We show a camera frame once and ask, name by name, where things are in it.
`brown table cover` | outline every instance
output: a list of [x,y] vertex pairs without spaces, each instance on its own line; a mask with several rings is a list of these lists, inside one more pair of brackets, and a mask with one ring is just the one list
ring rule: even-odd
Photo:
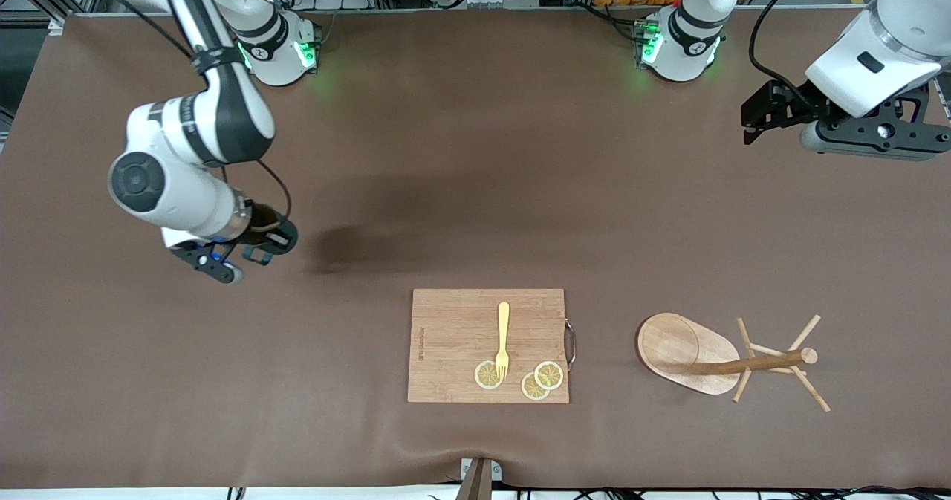
[[[777,10],[760,57],[801,81],[854,13]],[[580,10],[340,17],[318,76],[262,90],[300,242],[235,287],[106,192],[129,111],[201,78],[136,19],[69,19],[0,157],[0,486],[428,483],[472,455],[533,487],[951,486],[951,158],[741,144],[756,15],[687,84]],[[570,405],[406,402],[411,290],[532,287],[567,290]],[[821,314],[832,412],[792,376],[734,404],[651,374],[660,311],[774,348]]]

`yellow fork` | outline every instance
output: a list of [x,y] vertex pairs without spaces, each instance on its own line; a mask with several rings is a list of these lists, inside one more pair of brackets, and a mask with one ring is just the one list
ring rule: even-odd
[[509,337],[509,302],[499,303],[499,353],[496,355],[496,377],[499,382],[509,374],[509,352],[505,351],[505,341]]

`wooden mug tree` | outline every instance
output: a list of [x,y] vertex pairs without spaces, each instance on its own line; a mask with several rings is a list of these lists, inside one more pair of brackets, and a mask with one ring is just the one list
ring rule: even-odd
[[736,387],[734,402],[740,401],[752,372],[795,375],[822,410],[829,411],[825,399],[799,367],[815,364],[819,359],[812,348],[799,347],[819,323],[819,315],[809,320],[787,351],[753,344],[743,318],[736,321],[747,349],[747,358],[741,359],[736,348],[723,335],[672,313],[656,314],[641,325],[636,342],[638,357],[656,375],[706,395],[722,395]]

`dried lemon slice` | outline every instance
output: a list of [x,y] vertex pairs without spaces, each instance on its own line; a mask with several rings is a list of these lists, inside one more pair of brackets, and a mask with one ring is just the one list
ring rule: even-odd
[[533,402],[544,400],[548,397],[548,391],[539,387],[534,380],[533,371],[528,372],[525,377],[522,378],[522,394]]
[[479,387],[492,391],[502,384],[502,379],[496,375],[496,361],[482,361],[475,368],[475,382]]
[[565,372],[561,371],[561,367],[554,361],[545,361],[537,365],[533,375],[536,378],[536,384],[546,391],[554,391],[561,387],[561,382],[565,380]]

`cutting board handle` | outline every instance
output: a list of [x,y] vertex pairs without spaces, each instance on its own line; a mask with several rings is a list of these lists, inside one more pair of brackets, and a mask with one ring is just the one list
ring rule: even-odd
[[577,357],[578,339],[577,335],[574,334],[574,328],[571,327],[571,321],[568,321],[568,318],[565,318],[565,334],[568,335],[568,338],[565,340],[565,357],[570,357],[570,359],[568,359],[568,371],[571,371],[571,366],[574,365],[574,358]]

